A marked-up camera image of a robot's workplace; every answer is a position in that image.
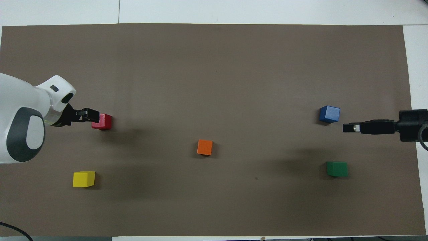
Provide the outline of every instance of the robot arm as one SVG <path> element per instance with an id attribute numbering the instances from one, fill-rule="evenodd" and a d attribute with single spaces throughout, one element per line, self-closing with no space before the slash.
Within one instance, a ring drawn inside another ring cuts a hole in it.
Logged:
<path id="1" fill-rule="evenodd" d="M 360 132 L 362 134 L 394 134 L 400 133 L 402 142 L 420 142 L 428 151 L 424 142 L 428 142 L 428 110 L 404 110 L 399 112 L 399 121 L 371 120 L 343 124 L 343 132 Z"/>
<path id="2" fill-rule="evenodd" d="M 68 102 L 76 90 L 58 75 L 34 87 L 0 73 L 0 86 L 0 163 L 26 162 L 36 156 L 45 141 L 45 124 L 99 122 L 98 111 L 72 108 Z"/>

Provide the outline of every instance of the orange cube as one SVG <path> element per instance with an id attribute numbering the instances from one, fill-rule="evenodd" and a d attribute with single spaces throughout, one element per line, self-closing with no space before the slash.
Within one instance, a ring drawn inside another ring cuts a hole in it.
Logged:
<path id="1" fill-rule="evenodd" d="M 196 153 L 209 156 L 211 155 L 212 148 L 213 148 L 212 141 L 199 140 L 198 151 L 196 151 Z"/>

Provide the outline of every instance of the white table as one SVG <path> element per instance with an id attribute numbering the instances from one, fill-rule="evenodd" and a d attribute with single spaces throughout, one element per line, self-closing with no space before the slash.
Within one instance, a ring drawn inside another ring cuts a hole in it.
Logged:
<path id="1" fill-rule="evenodd" d="M 421 0 L 0 1 L 0 28 L 19 25 L 117 23 L 404 25 L 412 108 L 428 108 L 426 96 L 428 93 L 428 4 Z M 428 152 L 419 144 L 416 144 L 416 147 L 425 210 L 425 228 L 428 229 Z M 259 238 L 174 237 L 174 240 Z M 267 239 L 274 238 L 297 237 L 267 237 Z M 171 239 L 171 237 L 113 238 L 113 240 L 123 241 Z"/>

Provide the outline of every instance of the wooden block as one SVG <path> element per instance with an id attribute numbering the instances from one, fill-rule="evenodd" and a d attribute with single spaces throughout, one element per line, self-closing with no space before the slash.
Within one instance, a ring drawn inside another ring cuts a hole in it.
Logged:
<path id="1" fill-rule="evenodd" d="M 327 174 L 332 177 L 347 177 L 348 164 L 346 162 L 327 162 Z"/>
<path id="2" fill-rule="evenodd" d="M 73 187 L 90 187 L 95 184 L 95 172 L 73 173 Z"/>
<path id="3" fill-rule="evenodd" d="M 198 151 L 196 151 L 196 153 L 209 156 L 211 155 L 212 148 L 213 148 L 212 141 L 199 140 Z"/>
<path id="4" fill-rule="evenodd" d="M 110 130 L 111 129 L 111 115 L 100 114 L 100 122 L 92 122 L 92 128 L 98 130 Z"/>
<path id="5" fill-rule="evenodd" d="M 320 121 L 333 123 L 338 122 L 340 116 L 340 108 L 326 105 L 320 109 Z"/>

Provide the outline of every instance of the brown paper mat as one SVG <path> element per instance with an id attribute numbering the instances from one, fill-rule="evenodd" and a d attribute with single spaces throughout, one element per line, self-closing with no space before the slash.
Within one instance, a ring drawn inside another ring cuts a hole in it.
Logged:
<path id="1" fill-rule="evenodd" d="M 401 26 L 3 27 L 0 58 L 114 117 L 47 127 L 36 158 L 0 165 L 0 220 L 32 235 L 425 234 L 415 144 L 342 133 L 411 108 Z M 338 123 L 317 121 L 324 105 Z M 73 188 L 77 171 L 96 185 Z"/>

